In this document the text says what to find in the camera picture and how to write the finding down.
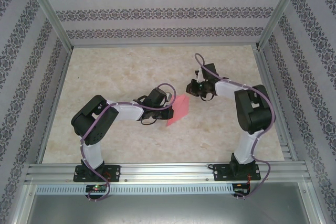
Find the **beige floor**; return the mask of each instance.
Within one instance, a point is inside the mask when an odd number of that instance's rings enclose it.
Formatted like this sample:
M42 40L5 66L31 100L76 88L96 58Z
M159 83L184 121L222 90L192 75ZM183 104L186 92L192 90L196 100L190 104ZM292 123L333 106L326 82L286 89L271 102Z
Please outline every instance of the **beige floor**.
M43 163L80 162L79 137L70 121L96 94L107 100L131 101L148 95L162 82L184 94L198 69L196 52L206 63L215 63L223 77L261 83L250 46L75 49ZM189 114L171 126L166 127L165 121L151 126L135 121L114 123L101 141L102 154L107 163L229 161L240 131L234 101L215 97L202 102L191 96ZM274 128L261 139L256 156L284 160Z

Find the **robotic arm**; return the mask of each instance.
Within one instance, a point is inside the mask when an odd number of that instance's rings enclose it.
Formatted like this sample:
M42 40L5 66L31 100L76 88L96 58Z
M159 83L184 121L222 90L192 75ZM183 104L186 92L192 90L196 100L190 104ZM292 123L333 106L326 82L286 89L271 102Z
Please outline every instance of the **robotic arm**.
M170 101L172 95L165 93L160 88L155 88L147 96L133 100L133 104L139 104L151 108L163 108ZM93 97L71 120L71 125L75 129L75 133L83 137L95 121L93 114L99 115L112 101L104 99L101 95ZM150 110L140 106L132 106L127 104L117 104L108 108L102 115L98 123L92 129L90 134L85 138L83 144L83 152L87 163L99 174L103 174L106 168L101 156L100 141L107 133L113 122L122 120L140 121L153 118L156 120L168 120L173 117L172 106L163 110ZM81 160L81 169L77 170L78 178L84 178L88 181L96 181L96 176Z
M204 65L204 67L218 75L213 63ZM192 79L187 85L187 93L201 97L203 101L210 101L218 95L234 99L236 102L238 122L243 131L240 135L239 146L231 157L230 172L233 173L235 179L246 178L247 174L252 174L256 170L251 150L256 137L271 123L270 107L256 92L219 80L203 68L195 73L197 79ZM268 97L264 86L257 85L253 88ZM205 100L209 93L212 97Z

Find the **black mounting plate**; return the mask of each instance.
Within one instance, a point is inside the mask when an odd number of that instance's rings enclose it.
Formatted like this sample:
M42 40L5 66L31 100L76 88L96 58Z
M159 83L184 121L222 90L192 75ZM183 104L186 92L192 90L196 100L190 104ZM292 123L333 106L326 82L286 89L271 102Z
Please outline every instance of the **black mounting plate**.
M215 181L241 181L247 180L246 175L234 176L230 164L216 164L208 165L208 168L213 170ZM251 176L250 180L261 180L259 166L254 164L251 171L249 172Z
M86 176L86 171L86 166L77 165L74 173L74 182L104 182L104 180L96 175L95 178L92 178L92 176ZM102 175L109 182L119 182L120 165L104 165Z

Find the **patterned wallpaper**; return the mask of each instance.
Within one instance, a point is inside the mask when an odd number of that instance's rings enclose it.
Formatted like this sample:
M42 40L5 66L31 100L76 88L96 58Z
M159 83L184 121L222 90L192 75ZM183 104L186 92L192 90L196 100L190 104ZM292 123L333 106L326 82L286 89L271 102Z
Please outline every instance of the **patterned wallpaper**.
M50 0L72 43L257 42L279 0Z
M291 0L264 48L300 159L336 223L336 0Z
M0 0L0 223L36 162L68 57L37 0Z

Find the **enclosure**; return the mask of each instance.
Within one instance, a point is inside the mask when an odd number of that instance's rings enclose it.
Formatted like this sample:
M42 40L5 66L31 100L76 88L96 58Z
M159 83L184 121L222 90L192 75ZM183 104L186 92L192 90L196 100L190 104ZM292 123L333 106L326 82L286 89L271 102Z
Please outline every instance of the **enclosure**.
M336 223L335 2L0 0L0 223ZM118 182L87 201L71 118L96 94L131 101L163 82L185 94L197 52L267 90L260 190L235 199L246 181L208 168L238 146L235 101L187 95L172 125L113 124L101 145Z

